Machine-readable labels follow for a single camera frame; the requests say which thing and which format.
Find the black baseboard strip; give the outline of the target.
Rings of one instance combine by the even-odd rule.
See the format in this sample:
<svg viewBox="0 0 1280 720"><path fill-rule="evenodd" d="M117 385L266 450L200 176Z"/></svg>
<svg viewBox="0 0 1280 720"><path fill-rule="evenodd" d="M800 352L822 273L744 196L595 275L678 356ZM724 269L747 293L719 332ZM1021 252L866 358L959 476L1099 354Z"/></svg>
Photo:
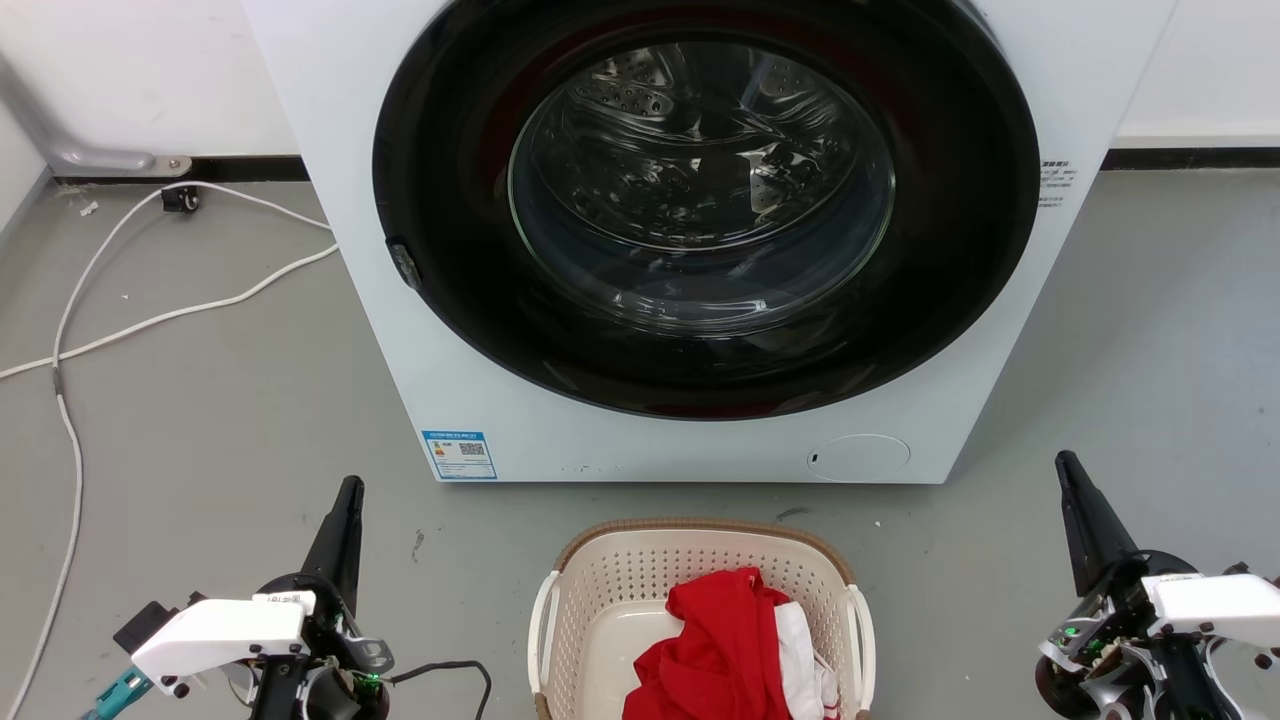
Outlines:
<svg viewBox="0 0 1280 720"><path fill-rule="evenodd" d="M192 158L178 176L68 176L51 172L51 177L64 184L172 184L180 181L201 181L214 184L310 182L305 160L297 155L280 156L206 156Z"/></svg>
<svg viewBox="0 0 1280 720"><path fill-rule="evenodd" d="M1280 147L1111 149L1100 169L1280 169Z"/></svg>

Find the small printed text sticker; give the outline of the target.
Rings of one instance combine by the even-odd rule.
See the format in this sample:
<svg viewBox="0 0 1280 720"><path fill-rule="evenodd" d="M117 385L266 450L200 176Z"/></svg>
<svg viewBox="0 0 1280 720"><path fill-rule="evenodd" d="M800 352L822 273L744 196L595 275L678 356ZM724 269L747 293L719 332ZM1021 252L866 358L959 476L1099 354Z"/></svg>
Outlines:
<svg viewBox="0 0 1280 720"><path fill-rule="evenodd" d="M1076 182L1076 176L1078 172L1069 160L1042 160L1038 208L1061 208Z"/></svg>

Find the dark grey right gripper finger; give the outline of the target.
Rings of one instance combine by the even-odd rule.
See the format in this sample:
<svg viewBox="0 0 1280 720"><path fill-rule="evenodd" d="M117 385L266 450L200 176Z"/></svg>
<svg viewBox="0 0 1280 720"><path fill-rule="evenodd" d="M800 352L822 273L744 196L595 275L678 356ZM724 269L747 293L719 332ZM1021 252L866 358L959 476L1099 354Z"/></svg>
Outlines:
<svg viewBox="0 0 1280 720"><path fill-rule="evenodd" d="M1139 548L1075 452L1059 452L1055 470L1071 578L1076 596L1084 598L1119 564L1134 559Z"/></svg>

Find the white garment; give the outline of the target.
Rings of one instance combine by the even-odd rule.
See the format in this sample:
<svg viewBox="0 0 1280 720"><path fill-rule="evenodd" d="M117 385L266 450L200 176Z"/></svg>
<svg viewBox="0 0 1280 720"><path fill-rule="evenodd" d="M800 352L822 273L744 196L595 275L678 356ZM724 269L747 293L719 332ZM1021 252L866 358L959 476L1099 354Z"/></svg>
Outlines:
<svg viewBox="0 0 1280 720"><path fill-rule="evenodd" d="M774 607L781 684L791 720L841 720L838 676L814 644L799 602Z"/></svg>

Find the round white filter cover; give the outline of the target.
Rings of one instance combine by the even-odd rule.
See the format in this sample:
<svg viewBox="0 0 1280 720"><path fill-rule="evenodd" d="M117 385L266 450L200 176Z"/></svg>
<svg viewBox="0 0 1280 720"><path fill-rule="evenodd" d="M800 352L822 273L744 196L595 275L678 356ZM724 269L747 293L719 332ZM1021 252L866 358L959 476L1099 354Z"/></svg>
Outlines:
<svg viewBox="0 0 1280 720"><path fill-rule="evenodd" d="M879 434L844 436L814 447L806 459L809 471L833 483L870 484L890 482L910 461L911 451L901 439Z"/></svg>

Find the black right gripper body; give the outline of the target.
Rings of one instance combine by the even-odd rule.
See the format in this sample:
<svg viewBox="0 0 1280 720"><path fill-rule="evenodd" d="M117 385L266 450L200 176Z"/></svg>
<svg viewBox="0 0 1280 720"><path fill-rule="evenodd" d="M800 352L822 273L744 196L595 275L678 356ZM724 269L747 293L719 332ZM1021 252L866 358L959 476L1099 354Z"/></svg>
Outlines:
<svg viewBox="0 0 1280 720"><path fill-rule="evenodd" d="M1044 703L1064 720L1243 720L1211 664L1224 638L1152 626L1144 582L1192 569L1153 550L1110 560L1073 552L1080 602L1039 646L1034 682Z"/></svg>

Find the red garment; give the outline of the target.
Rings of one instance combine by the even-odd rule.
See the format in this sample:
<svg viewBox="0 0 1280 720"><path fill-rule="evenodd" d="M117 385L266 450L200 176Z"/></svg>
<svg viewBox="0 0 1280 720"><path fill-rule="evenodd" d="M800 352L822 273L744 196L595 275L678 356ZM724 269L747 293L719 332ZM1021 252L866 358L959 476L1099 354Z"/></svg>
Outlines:
<svg viewBox="0 0 1280 720"><path fill-rule="evenodd" d="M682 626L635 660L622 720L791 720L774 616L788 601L758 568L672 587L666 611Z"/></svg>

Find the grey wall pipe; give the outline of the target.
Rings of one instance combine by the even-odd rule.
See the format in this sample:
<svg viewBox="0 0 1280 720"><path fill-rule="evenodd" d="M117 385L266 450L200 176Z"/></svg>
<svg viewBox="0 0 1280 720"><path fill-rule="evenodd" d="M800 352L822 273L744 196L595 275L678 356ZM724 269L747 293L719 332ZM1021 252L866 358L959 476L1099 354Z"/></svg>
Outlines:
<svg viewBox="0 0 1280 720"><path fill-rule="evenodd" d="M87 143L68 131L0 54L0 104L9 110L55 177L61 178L180 178L193 170L186 155L165 155Z"/></svg>

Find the white front-load washing machine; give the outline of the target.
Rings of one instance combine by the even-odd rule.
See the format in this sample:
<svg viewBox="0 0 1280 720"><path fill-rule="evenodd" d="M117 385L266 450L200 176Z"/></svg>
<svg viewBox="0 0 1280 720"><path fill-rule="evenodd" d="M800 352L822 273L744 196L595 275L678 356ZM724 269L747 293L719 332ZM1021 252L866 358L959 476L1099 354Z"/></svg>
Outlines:
<svg viewBox="0 0 1280 720"><path fill-rule="evenodd" d="M909 464L882 483L945 482L1178 4L970 0L1030 95L1039 164L1069 160L1078 172L1066 202L1038 208L1039 165L1030 242L1010 281L974 325L906 375L805 413L695 421L621 413L534 386L462 341L404 282L375 204L374 135L396 68L448 1L242 4L422 451L422 430L481 432L499 479L475 482L504 483L833 483L809 471L808 455L855 434L909 446Z"/></svg>

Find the black round washer door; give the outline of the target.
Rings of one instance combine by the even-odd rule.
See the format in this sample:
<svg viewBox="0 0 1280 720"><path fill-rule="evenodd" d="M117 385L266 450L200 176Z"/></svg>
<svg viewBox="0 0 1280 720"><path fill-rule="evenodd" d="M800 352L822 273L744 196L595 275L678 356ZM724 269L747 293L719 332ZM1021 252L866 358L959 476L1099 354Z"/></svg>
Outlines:
<svg viewBox="0 0 1280 720"><path fill-rule="evenodd" d="M746 334L649 332L539 270L507 167L571 76L631 49L746 44L850 92L890 143L886 236L826 301ZM970 0L449 0L396 68L372 187L404 282L467 345L557 395L695 421L786 416L906 375L992 305L1030 242L1039 133Z"/></svg>

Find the blue energy label sticker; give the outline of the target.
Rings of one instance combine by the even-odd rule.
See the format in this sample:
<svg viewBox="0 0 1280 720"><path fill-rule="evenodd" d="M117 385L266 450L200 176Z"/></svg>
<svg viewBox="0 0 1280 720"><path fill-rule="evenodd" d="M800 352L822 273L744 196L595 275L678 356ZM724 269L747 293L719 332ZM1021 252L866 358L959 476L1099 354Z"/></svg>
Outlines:
<svg viewBox="0 0 1280 720"><path fill-rule="evenodd" d="M481 432L422 430L424 450L439 482L498 480L495 461Z"/></svg>

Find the steel washer drum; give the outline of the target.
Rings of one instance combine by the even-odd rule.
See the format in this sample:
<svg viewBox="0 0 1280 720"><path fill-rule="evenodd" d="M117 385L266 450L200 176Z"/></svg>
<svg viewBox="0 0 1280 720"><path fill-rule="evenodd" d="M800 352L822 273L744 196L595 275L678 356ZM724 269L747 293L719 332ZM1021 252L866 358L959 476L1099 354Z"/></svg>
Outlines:
<svg viewBox="0 0 1280 720"><path fill-rule="evenodd" d="M826 301L886 236L897 178L873 115L746 44L631 49L518 132L506 197L567 299L649 332L746 334Z"/></svg>

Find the cream plastic laundry basket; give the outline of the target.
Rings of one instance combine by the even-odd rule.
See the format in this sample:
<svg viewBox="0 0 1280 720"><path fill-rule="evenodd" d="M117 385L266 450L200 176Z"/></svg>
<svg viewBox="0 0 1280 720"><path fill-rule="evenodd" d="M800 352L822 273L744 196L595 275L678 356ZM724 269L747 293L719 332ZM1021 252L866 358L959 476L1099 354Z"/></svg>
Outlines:
<svg viewBox="0 0 1280 720"><path fill-rule="evenodd" d="M872 720L876 633L844 557L791 527L716 518L603 523L575 537L541 583L527 634L536 720L621 720L632 665L676 635L671 588L713 571L756 568L804 610L817 652L838 678L838 720Z"/></svg>

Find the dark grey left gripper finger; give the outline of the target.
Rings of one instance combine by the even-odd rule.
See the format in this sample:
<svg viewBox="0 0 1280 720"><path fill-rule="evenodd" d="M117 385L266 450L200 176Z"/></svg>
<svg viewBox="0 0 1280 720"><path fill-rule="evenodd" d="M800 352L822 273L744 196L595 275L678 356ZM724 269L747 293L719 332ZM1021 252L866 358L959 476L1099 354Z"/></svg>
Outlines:
<svg viewBox="0 0 1280 720"><path fill-rule="evenodd" d="M335 588L347 610L358 602L358 573L364 538L365 483L357 475L343 478L330 511L323 519L301 571L321 578Z"/></svg>

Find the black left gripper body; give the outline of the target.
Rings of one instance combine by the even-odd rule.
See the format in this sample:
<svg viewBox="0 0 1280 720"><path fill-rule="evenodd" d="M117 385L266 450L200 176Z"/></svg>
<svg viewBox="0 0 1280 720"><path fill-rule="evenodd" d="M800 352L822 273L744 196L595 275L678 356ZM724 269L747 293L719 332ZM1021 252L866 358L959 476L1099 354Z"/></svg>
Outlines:
<svg viewBox="0 0 1280 720"><path fill-rule="evenodd" d="M390 697L380 675L394 659L384 641L357 628L358 574L293 573L261 591L307 591L315 603L287 650L252 652L260 674L250 720L387 720Z"/></svg>

